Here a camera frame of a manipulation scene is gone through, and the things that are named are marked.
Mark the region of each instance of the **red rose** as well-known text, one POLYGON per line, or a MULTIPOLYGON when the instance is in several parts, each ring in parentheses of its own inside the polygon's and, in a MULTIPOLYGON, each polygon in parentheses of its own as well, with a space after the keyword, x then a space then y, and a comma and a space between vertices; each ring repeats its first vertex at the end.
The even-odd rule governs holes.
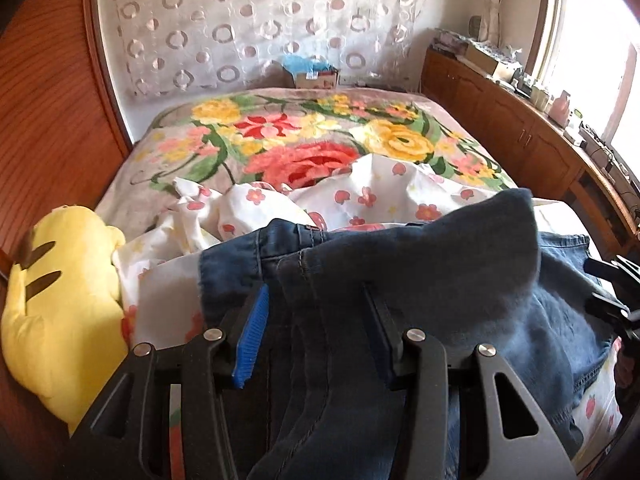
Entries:
POLYGON ((252 156, 245 173, 262 173, 262 180, 276 189, 312 186, 332 172, 345 168, 359 157, 356 149, 338 142, 316 142, 298 146, 277 146, 252 156))

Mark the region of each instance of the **metal pin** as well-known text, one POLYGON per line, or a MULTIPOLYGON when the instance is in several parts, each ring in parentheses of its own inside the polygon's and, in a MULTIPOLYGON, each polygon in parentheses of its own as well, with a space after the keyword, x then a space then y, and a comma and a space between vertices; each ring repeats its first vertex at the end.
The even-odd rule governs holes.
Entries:
POLYGON ((204 334, 204 339, 207 341, 217 341, 222 339, 222 330, 219 328, 209 328, 204 334))
POLYGON ((495 349, 495 346, 490 345, 489 343, 482 343, 482 344, 478 345, 478 351, 484 357, 493 357, 494 355, 496 355, 498 353, 498 351, 495 349))
POLYGON ((425 333, 419 328, 410 328, 406 331, 406 338, 410 341, 419 343, 420 341, 424 341, 426 337, 425 333))
POLYGON ((151 354, 151 345, 149 343, 140 343, 133 347, 133 353, 138 357, 144 357, 151 354))

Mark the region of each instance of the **jeans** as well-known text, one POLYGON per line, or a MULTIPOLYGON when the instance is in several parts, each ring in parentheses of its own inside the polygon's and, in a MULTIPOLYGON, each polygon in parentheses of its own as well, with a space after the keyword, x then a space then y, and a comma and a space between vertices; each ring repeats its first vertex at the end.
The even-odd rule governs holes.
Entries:
MULTIPOLYGON (((200 259, 202 308, 215 326, 256 280, 270 319, 254 377, 226 394, 239 474, 250 479, 388 478, 404 392, 376 373, 362 322, 373 283, 400 330, 446 348, 493 344, 536 399, 569 456, 572 409, 595 380, 612 333, 587 316, 585 236, 539 233, 528 190, 506 190, 438 221, 326 233, 274 220, 200 259)), ((446 478, 457 477, 460 416, 449 409, 446 478)))

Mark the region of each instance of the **pikachu plush toy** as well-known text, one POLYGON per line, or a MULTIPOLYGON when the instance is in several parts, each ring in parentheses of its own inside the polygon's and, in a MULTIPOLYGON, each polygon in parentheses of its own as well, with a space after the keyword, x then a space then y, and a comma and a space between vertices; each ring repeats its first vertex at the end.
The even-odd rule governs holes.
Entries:
POLYGON ((33 229, 9 277, 1 335, 14 378, 73 433, 127 354, 113 251, 122 232, 64 206, 33 229))

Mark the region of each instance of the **cardboard box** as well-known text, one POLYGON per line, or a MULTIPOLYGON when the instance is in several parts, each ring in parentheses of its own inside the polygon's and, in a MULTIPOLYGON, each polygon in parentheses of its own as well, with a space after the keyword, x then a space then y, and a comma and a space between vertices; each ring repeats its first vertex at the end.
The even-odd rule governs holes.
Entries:
POLYGON ((472 64, 486 72, 489 76, 495 79, 501 79, 505 82, 510 82, 513 78, 518 63, 505 63, 489 56, 489 54, 478 49, 474 44, 470 44, 465 53, 465 58, 472 64))
POLYGON ((295 88, 333 90, 338 84, 338 70, 323 70, 322 72, 306 72, 296 74, 295 88))

